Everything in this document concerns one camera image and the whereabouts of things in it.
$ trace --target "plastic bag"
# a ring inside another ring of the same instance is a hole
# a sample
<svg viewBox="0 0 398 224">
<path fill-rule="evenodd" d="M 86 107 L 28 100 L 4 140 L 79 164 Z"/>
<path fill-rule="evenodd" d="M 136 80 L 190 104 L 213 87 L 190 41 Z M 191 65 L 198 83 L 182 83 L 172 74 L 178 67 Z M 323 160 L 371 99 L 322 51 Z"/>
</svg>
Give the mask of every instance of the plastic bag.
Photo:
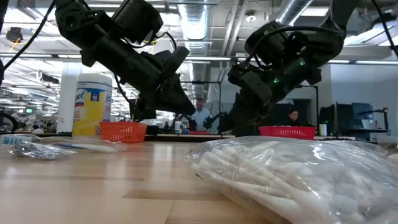
<svg viewBox="0 0 398 224">
<path fill-rule="evenodd" d="M 363 146 L 251 136 L 204 142 L 184 156 L 202 179 L 274 223 L 396 223 L 398 167 Z"/>
<path fill-rule="evenodd" d="M 35 142 L 51 145 L 63 149 L 90 152 L 119 152 L 127 145 L 122 142 L 93 139 L 89 137 L 46 137 L 40 138 L 34 134 L 5 134 L 1 136 L 2 147 L 18 144 L 19 142 Z"/>
<path fill-rule="evenodd" d="M 11 146 L 11 150 L 9 150 L 9 152 L 17 156 L 46 160 L 58 159 L 60 157 L 76 153 L 70 150 L 60 149 L 53 146 L 44 146 L 32 142 L 20 142 L 15 144 Z"/>
</svg>

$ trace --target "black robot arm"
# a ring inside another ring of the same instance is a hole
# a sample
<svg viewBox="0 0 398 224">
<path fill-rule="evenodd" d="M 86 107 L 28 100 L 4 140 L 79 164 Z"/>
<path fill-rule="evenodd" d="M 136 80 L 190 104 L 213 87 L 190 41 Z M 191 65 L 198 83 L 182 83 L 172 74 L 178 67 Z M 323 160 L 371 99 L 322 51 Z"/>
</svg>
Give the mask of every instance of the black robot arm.
<svg viewBox="0 0 398 224">
<path fill-rule="evenodd" d="M 64 38 L 81 48 L 83 65 L 97 61 L 140 92 L 147 107 L 174 113 L 193 114 L 192 105 L 175 72 L 189 51 L 177 47 L 151 55 L 138 53 L 130 43 L 149 42 L 163 25 L 156 9 L 144 0 L 124 0 L 110 18 L 92 11 L 84 1 L 55 0 L 55 17 Z"/>
<path fill-rule="evenodd" d="M 256 30 L 244 47 L 249 57 L 235 61 L 228 73 L 229 82 L 241 89 L 218 130 L 255 126 L 296 86 L 304 81 L 320 82 L 319 68 L 343 49 L 346 25 L 358 2 L 332 0 L 320 27 L 284 27 L 272 21 Z M 257 66 L 251 64 L 252 58 Z"/>
</svg>

